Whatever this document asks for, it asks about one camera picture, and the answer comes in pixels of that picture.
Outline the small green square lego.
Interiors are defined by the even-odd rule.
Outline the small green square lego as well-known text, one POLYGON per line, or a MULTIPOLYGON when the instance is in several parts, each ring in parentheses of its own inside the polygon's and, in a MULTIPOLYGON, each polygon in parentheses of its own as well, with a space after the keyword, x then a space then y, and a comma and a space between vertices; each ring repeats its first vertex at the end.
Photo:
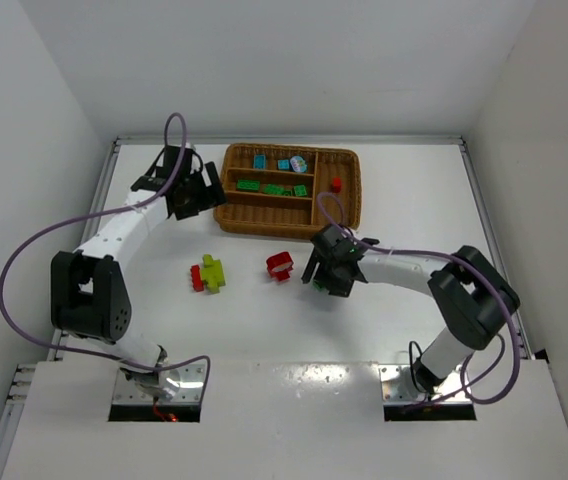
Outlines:
POLYGON ((297 198, 304 198, 308 196, 307 189, 304 185, 295 185, 292 189, 292 194, 297 198))

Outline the green upturned lego brick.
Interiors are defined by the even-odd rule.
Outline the green upturned lego brick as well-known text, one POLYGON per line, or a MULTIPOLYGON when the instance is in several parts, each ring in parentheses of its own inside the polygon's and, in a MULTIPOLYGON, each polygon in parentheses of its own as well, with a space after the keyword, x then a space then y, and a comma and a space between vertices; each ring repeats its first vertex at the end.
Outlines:
POLYGON ((325 290, 326 290, 325 287, 323 287, 320 283, 318 283, 318 282, 316 282, 316 281, 313 281, 313 282, 312 282, 312 285, 313 285, 313 288, 314 288, 315 290, 319 291, 319 292, 322 292, 322 291, 325 291, 325 290))

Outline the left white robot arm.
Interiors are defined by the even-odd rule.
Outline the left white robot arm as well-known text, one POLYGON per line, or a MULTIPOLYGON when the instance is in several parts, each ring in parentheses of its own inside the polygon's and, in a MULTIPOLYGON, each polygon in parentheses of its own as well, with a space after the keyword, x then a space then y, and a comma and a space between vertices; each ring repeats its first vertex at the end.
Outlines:
POLYGON ((152 231, 225 204, 217 168, 191 147, 168 146, 130 187, 125 210, 89 240, 51 261, 54 327, 85 339, 116 358, 125 378, 157 388, 166 373, 166 350, 132 326, 124 272, 152 231))

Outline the red lego arch piece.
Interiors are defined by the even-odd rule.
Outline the red lego arch piece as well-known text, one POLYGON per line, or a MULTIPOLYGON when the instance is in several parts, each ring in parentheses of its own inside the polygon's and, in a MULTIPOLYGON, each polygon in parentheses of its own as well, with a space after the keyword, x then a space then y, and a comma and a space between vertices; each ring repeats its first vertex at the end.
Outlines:
POLYGON ((271 279, 277 282, 290 279, 293 265, 293 259, 287 251, 274 254, 266 259, 267 273, 271 279))

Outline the long green lego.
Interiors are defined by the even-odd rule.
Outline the long green lego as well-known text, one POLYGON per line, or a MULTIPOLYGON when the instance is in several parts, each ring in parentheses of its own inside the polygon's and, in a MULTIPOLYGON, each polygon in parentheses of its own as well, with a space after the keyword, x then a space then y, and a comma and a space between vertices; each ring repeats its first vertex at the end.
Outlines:
POLYGON ((247 179, 238 180, 236 189, 242 192, 258 193, 260 191, 260 182, 247 179))

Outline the green lego plate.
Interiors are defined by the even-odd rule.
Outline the green lego plate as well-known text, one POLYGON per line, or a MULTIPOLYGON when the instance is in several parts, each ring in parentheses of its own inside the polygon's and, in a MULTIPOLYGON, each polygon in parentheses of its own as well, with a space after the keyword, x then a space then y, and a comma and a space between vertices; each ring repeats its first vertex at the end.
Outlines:
POLYGON ((267 184, 262 192, 266 195, 285 195, 287 190, 284 187, 274 185, 274 184, 267 184))

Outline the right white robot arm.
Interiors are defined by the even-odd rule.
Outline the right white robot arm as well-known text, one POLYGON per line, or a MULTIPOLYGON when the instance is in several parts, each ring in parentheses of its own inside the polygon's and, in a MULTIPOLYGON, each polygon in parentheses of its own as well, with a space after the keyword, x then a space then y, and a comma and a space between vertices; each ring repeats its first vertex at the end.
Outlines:
POLYGON ((475 247, 453 254, 391 250, 373 238, 357 239, 340 225, 327 225, 311 238, 312 253, 302 282, 346 298, 355 283, 388 284, 432 298, 444 328, 409 366, 417 391, 433 395, 454 369, 486 347, 507 326, 520 298, 475 247))

